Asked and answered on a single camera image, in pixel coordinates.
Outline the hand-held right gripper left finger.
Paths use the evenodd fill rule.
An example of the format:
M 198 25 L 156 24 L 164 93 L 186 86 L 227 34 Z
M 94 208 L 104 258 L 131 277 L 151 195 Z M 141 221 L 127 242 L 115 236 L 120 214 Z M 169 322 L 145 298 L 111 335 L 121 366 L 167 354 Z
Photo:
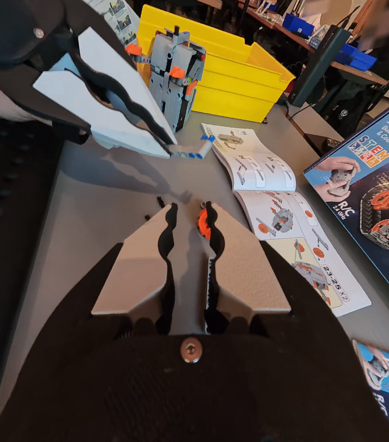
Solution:
M 174 247 L 178 206 L 171 203 L 127 237 L 92 308 L 92 316 L 149 319 L 169 334 L 175 284 L 168 259 Z

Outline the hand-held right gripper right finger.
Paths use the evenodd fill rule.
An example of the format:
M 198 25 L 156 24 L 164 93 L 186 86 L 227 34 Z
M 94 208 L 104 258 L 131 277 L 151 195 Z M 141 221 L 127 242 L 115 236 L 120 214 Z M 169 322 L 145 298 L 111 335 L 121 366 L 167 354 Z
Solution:
M 217 203 L 207 203 L 207 212 L 214 260 L 206 332 L 222 334 L 235 318 L 251 325 L 256 316 L 289 314 L 291 306 L 259 239 Z

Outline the long straight grey beam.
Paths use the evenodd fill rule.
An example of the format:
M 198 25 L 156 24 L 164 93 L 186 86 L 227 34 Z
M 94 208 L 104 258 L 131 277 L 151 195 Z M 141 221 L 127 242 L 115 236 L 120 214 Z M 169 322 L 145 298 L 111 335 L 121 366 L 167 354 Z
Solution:
M 210 289 L 210 277 L 211 277 L 211 268 L 212 268 L 213 260 L 214 260 L 214 257 L 209 257 L 208 265 L 207 265 L 206 307 L 205 307 L 205 309 L 209 308 L 209 289 Z

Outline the orange wheel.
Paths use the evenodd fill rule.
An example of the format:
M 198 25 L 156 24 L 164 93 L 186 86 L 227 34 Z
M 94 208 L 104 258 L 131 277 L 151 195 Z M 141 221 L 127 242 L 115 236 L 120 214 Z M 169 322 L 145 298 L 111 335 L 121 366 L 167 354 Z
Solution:
M 201 211 L 197 217 L 196 220 L 196 227 L 199 234 L 205 238 L 206 240 L 211 240 L 211 226 L 208 221 L 208 212 L 207 212 L 207 203 L 210 203 L 205 201 L 201 203 Z

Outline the grey angled beam blue pins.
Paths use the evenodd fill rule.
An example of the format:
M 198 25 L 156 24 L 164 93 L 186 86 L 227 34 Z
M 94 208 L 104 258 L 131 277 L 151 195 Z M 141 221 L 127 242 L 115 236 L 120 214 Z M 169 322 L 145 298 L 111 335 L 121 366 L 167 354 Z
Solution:
M 215 139 L 214 135 L 204 134 L 194 144 L 168 145 L 168 149 L 172 157 L 202 160 L 212 148 Z

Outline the grey desk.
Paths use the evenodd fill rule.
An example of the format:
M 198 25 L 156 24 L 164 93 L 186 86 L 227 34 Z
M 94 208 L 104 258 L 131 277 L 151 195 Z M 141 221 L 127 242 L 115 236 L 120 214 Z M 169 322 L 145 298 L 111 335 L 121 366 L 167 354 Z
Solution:
M 284 112 L 275 105 L 267 115 L 267 124 L 192 112 L 176 138 L 180 144 L 190 145 L 203 134 L 202 123 L 253 129 L 260 141 L 292 168 L 299 192 L 372 302 L 340 318 L 347 335 L 389 351 L 389 286 L 302 176 L 319 157 L 299 128 L 309 134 L 342 138 L 310 109 L 293 122 Z M 159 211 L 158 196 L 166 204 L 178 204 L 175 247 L 169 256 L 176 288 L 171 332 L 202 332 L 206 262 L 213 252 L 196 230 L 201 202 L 218 203 L 248 227 L 222 163 L 212 151 L 200 161 L 170 161 L 123 148 L 106 150 L 93 140 L 84 145 L 67 142 L 0 384 L 0 413 L 56 306 L 116 243 L 141 227 L 145 215 Z

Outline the grey toy brick robot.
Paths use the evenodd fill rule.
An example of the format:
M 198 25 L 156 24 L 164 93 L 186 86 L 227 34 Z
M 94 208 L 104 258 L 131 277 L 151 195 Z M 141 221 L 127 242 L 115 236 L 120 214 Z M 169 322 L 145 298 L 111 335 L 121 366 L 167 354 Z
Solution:
M 149 90 L 173 133 L 182 129 L 202 79 L 206 49 L 191 41 L 189 31 L 156 31 L 149 55 L 133 43 L 125 50 L 137 64 L 149 64 Z

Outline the printed paper leaflet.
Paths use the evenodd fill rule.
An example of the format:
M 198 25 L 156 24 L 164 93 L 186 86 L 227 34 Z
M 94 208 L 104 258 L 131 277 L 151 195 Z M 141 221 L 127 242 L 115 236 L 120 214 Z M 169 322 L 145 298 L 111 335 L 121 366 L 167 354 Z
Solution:
M 140 18 L 126 1 L 86 0 L 86 3 L 106 20 L 123 46 L 137 44 Z

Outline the open instruction booklet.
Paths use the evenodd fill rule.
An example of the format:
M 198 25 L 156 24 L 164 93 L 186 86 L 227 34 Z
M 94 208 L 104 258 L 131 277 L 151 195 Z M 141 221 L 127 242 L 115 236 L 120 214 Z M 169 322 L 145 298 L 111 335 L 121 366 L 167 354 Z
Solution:
M 371 300 L 296 190 L 291 167 L 252 129 L 202 123 L 227 169 L 232 191 L 255 236 L 272 246 L 319 293 L 337 317 L 370 306 Z

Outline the yellow plastic bin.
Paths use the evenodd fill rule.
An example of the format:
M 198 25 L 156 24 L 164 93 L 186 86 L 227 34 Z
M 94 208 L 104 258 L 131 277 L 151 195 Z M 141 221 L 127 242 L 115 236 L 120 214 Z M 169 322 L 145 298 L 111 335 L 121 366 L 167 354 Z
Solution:
M 138 45 L 148 53 L 156 32 L 175 25 L 206 49 L 193 111 L 261 123 L 295 78 L 256 42 L 150 5 L 142 8 Z

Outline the black studded pad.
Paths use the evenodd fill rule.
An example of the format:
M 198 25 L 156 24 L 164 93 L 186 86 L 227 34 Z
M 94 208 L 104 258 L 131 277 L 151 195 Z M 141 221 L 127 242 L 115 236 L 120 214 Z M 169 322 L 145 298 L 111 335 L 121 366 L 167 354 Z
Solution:
M 0 120 L 0 380 L 63 146 L 45 124 Z

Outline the blue building set box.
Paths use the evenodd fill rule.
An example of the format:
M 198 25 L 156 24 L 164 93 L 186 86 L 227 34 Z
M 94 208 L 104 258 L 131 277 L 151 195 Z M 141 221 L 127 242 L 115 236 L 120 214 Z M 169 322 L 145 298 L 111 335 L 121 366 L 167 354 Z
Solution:
M 304 177 L 389 284 L 389 108 Z

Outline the blue storage bin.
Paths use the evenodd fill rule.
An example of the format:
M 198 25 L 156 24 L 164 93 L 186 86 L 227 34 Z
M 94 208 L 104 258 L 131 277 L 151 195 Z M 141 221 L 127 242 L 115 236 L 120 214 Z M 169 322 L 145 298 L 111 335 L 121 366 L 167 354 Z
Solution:
M 349 67 L 365 72 L 374 66 L 377 58 L 364 52 L 353 52 L 350 55 Z
M 299 33 L 305 38 L 310 37 L 314 33 L 315 29 L 312 24 L 309 24 L 305 20 L 290 13 L 286 13 L 282 22 L 282 27 L 289 30 L 290 32 Z

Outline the wooden workbench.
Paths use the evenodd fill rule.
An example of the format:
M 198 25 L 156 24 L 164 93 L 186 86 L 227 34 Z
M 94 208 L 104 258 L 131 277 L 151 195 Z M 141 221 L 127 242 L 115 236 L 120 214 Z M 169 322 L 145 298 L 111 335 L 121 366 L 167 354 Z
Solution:
M 239 8 L 242 9 L 243 13 L 247 14 L 248 16 L 250 16 L 253 19 L 255 19 L 256 21 L 258 21 L 265 28 L 268 28 L 268 29 L 280 32 L 282 35 L 284 35 L 285 37 L 287 37 L 290 40 L 294 41 L 299 46 L 305 48 L 309 53 L 314 53 L 315 52 L 315 49 L 313 49 L 308 44 L 308 42 L 305 39 L 295 35 L 291 31 L 285 29 L 284 27 L 282 27 L 282 25 L 280 25 L 278 23 L 272 23 L 272 22 L 268 21 L 267 19 L 259 16 L 255 12 L 254 8 L 250 8 L 250 9 L 248 9 L 248 7 L 245 8 L 245 1 L 239 0 L 238 3 L 239 3 Z M 343 72 L 352 74 L 352 75 L 354 75 L 356 77 L 362 78 L 362 79 L 366 80 L 369 83 L 380 85 L 381 87 L 387 86 L 389 84 L 389 82 L 387 80 L 383 79 L 379 75 L 376 75 L 376 74 L 370 72 L 369 70 L 367 70 L 367 71 L 360 71 L 358 69 L 355 69 L 355 68 L 350 67 L 348 65 L 344 65 L 344 64 L 338 63 L 336 61 L 332 61 L 330 63 L 330 66 L 335 68 L 335 69 L 339 69 L 340 71 L 343 71 Z

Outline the dark teal post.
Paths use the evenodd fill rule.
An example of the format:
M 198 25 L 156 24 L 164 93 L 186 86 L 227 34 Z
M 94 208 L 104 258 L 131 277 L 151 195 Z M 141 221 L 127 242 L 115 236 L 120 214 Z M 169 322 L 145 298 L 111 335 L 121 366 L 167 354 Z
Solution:
M 289 94 L 288 102 L 290 105 L 297 108 L 303 106 L 350 35 L 351 32 L 342 27 L 330 26 L 318 48 L 310 56 L 305 70 L 299 76 L 292 92 Z

